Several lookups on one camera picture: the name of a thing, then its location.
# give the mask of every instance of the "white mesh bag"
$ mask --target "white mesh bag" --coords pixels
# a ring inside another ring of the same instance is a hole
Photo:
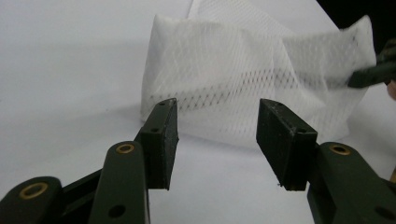
[[[154,19],[143,120],[156,103],[176,97],[181,132],[257,147],[259,101],[267,98],[308,122],[319,142],[347,134],[346,120],[366,92],[347,88],[348,77],[375,64],[367,17],[319,35],[293,35],[271,18],[275,35],[216,20]]]

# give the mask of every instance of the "white fabric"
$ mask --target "white fabric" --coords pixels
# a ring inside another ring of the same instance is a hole
[[[256,147],[259,100],[268,98],[315,128],[319,142],[347,134],[346,120],[366,92],[348,89],[348,77],[375,64],[368,17],[341,32],[294,35],[240,1],[201,2],[190,12],[199,20],[155,18],[142,119],[156,103],[176,97],[181,132]],[[257,29],[249,25],[255,19]]]

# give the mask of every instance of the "mesh bag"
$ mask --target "mesh bag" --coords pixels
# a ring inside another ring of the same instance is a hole
[[[348,77],[375,64],[368,17],[344,31],[319,35],[293,35],[270,19],[266,24],[279,31],[276,35],[221,19],[156,16],[142,119],[156,103],[176,97],[181,132],[257,147],[259,101],[267,98],[285,104],[315,128],[319,142],[345,136],[346,120],[366,92],[347,88]]]

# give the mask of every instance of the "brass screw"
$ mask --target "brass screw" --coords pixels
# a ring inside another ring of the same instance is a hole
[[[127,154],[132,152],[133,150],[134,150],[134,145],[132,144],[124,144],[116,148],[116,151],[120,154]]]
[[[350,150],[347,147],[342,147],[342,146],[330,146],[330,150],[334,153],[337,153],[339,155],[347,156],[350,154]]]
[[[48,187],[49,187],[49,185],[44,182],[31,184],[21,190],[20,198],[22,198],[24,200],[33,199],[33,198],[39,196],[40,194],[44,193]]]

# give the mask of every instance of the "human hand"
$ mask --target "human hand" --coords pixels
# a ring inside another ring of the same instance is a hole
[[[396,101],[396,81],[391,81],[388,84],[388,94],[393,100]]]

